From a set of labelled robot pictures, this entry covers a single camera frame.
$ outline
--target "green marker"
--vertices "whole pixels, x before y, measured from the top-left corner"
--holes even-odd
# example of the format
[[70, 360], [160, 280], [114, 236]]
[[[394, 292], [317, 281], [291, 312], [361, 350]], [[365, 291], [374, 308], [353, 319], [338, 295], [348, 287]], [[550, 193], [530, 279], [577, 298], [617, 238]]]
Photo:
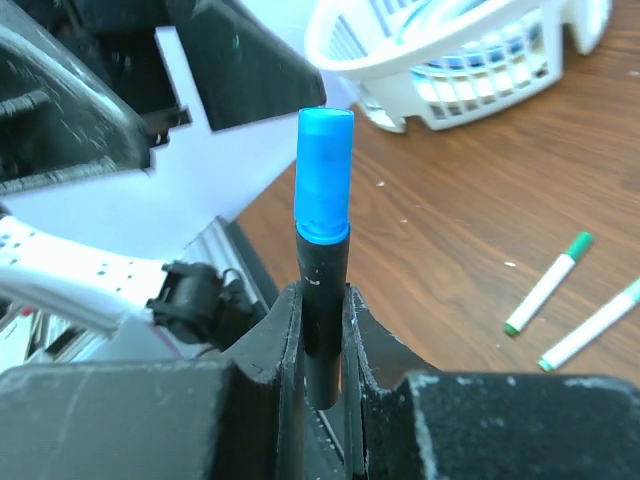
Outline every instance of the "green marker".
[[640, 302], [640, 278], [545, 353], [538, 365], [545, 372], [555, 370], [624, 317], [638, 302]]
[[511, 314], [507, 323], [505, 323], [504, 332], [507, 335], [515, 337], [524, 329], [592, 243], [593, 237], [591, 234], [582, 232], [569, 248], [553, 262], [551, 268], [547, 270], [547, 273], [542, 276], [536, 286], [533, 287], [533, 290], [531, 290], [531, 293], [526, 296], [520, 306]]

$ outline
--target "wooden table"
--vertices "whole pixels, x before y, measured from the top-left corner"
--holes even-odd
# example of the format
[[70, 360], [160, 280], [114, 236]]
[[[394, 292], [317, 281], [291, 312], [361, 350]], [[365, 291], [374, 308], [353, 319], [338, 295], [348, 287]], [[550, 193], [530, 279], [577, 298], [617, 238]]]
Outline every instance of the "wooden table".
[[[640, 3], [615, 3], [595, 53], [568, 45], [565, 77], [524, 104], [445, 132], [414, 122], [407, 135], [357, 116], [349, 280], [439, 368], [536, 371], [640, 275]], [[299, 275], [294, 173], [239, 217], [279, 287]], [[530, 327], [506, 337], [505, 319], [583, 230], [592, 250]], [[561, 371], [640, 385], [639, 366], [640, 308]]]

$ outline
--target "blue cap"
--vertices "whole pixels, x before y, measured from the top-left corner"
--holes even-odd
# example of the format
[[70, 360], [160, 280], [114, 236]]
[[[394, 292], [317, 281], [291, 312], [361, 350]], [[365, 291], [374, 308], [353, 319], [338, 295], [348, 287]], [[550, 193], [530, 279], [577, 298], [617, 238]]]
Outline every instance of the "blue cap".
[[293, 216], [298, 233], [316, 245], [349, 235], [354, 120], [352, 111], [334, 108], [306, 108], [298, 117]]

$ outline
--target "marker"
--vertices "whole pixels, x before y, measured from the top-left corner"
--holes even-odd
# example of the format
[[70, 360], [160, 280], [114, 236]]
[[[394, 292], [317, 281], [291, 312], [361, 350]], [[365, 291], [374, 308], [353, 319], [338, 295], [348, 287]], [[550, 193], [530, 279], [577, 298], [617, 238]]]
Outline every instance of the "marker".
[[294, 217], [307, 398], [318, 410], [338, 398], [353, 130], [349, 110], [300, 111]]
[[582, 232], [573, 243], [560, 255], [551, 268], [525, 297], [520, 306], [511, 314], [504, 325], [504, 332], [510, 337], [518, 335], [529, 323], [536, 312], [544, 305], [558, 285], [569, 274], [574, 265], [582, 258], [593, 243], [593, 237]]
[[545, 353], [538, 365], [545, 372], [550, 372], [560, 367], [598, 335], [624, 317], [639, 301], [640, 278]]

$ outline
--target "basket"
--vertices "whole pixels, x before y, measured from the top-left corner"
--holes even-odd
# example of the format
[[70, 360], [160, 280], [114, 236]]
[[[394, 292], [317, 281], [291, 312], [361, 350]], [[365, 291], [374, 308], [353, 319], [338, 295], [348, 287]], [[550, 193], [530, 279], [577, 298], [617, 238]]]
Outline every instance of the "basket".
[[369, 119], [442, 130], [523, 101], [562, 77], [562, 27], [589, 54], [612, 0], [320, 0], [305, 50]]

